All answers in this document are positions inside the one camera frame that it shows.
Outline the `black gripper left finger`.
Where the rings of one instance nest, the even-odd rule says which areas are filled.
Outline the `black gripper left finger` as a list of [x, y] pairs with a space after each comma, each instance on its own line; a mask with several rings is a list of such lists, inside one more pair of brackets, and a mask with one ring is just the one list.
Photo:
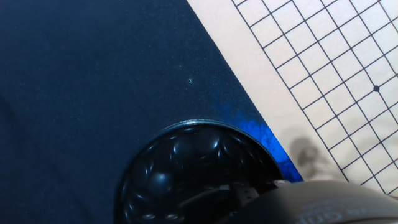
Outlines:
[[248, 204], [259, 197], [256, 189], [244, 184], [233, 184], [231, 191], [239, 204]]

